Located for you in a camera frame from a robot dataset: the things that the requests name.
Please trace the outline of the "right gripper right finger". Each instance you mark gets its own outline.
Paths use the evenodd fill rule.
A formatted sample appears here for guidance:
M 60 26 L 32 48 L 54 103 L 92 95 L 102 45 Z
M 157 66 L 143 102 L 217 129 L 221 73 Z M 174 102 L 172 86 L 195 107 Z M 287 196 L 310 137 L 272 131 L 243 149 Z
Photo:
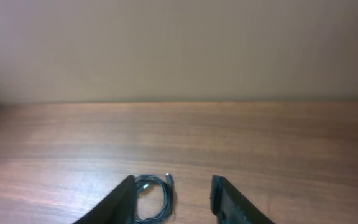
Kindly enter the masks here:
M 274 224 L 223 176 L 212 177 L 210 207 L 217 224 Z

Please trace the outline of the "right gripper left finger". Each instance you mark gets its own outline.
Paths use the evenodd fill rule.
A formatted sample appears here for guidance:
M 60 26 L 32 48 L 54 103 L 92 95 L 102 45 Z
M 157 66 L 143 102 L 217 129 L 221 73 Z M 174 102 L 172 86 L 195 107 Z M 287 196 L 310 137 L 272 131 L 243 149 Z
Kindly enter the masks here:
M 134 219 L 135 177 L 129 175 L 74 224 L 133 224 Z

